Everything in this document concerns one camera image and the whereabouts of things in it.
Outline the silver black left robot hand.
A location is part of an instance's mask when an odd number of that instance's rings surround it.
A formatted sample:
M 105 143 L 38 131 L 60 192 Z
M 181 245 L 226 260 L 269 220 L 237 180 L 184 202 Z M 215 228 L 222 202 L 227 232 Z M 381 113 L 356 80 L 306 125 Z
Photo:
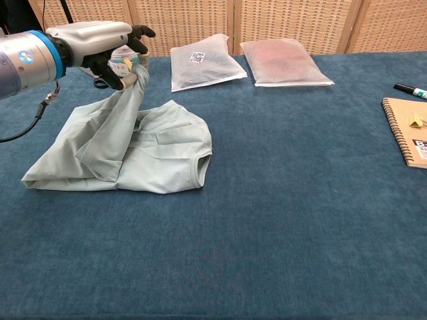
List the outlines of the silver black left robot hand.
M 132 86 L 133 73 L 121 78 L 109 66 L 112 53 L 124 45 L 139 54 L 148 53 L 141 42 L 143 36 L 153 38 L 155 31 L 146 25 L 131 26 L 119 21 L 84 21 L 50 27 L 45 32 L 60 54 L 63 68 L 84 67 L 102 79 L 112 89 L 121 91 Z

